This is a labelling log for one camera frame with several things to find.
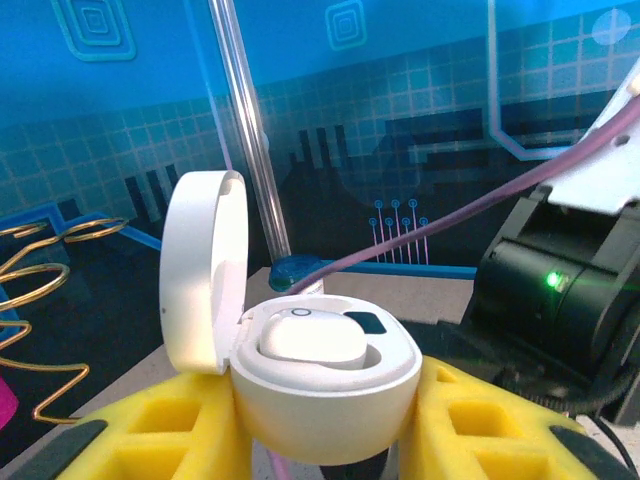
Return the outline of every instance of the open case lid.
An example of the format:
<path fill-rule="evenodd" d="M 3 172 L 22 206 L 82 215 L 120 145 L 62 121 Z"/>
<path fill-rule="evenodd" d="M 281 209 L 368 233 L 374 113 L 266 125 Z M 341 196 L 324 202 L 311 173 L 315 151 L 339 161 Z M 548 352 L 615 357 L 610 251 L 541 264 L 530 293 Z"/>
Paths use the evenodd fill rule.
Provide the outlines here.
<path fill-rule="evenodd" d="M 222 374 L 244 309 L 249 250 L 246 189 L 234 171 L 178 182 L 160 253 L 160 321 L 174 368 Z"/>

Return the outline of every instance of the green led light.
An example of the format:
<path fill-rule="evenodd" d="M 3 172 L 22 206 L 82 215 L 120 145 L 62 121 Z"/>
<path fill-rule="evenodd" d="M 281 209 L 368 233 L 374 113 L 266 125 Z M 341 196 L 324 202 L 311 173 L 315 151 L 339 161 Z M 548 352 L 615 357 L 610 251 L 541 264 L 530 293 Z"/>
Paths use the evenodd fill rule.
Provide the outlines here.
<path fill-rule="evenodd" d="M 547 275 L 547 285 L 551 288 L 556 288 L 562 282 L 562 275 L 558 272 L 551 272 Z"/>

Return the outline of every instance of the pink object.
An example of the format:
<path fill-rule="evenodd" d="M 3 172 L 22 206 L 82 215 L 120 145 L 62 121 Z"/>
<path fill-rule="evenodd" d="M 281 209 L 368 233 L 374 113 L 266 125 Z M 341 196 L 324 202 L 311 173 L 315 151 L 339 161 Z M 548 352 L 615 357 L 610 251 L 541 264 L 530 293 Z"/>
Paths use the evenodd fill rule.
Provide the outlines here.
<path fill-rule="evenodd" d="M 9 388 L 9 385 L 0 377 L 0 430 L 9 423 L 17 409 L 18 399 Z"/>

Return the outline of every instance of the blue plastic cap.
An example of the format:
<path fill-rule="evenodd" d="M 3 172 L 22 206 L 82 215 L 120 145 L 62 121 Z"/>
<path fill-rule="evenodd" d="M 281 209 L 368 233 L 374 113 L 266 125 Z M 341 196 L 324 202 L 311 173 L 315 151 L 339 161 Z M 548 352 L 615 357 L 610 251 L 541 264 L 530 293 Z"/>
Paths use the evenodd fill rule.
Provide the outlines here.
<path fill-rule="evenodd" d="M 314 255 L 290 255 L 281 258 L 271 267 L 269 286 L 276 292 L 285 292 L 294 283 L 322 266 L 322 260 Z"/>

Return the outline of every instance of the black sensor window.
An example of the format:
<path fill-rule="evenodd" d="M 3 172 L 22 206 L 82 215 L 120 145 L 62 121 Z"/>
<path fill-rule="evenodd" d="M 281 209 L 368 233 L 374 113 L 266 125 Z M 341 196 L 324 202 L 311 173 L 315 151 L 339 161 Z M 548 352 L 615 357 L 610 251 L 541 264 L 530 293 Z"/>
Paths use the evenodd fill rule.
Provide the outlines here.
<path fill-rule="evenodd" d="M 364 330 L 364 333 L 373 335 L 381 335 L 383 333 L 387 333 L 384 326 L 382 325 L 382 322 L 373 313 L 345 312 L 344 315 L 358 322 L 358 324 Z"/>

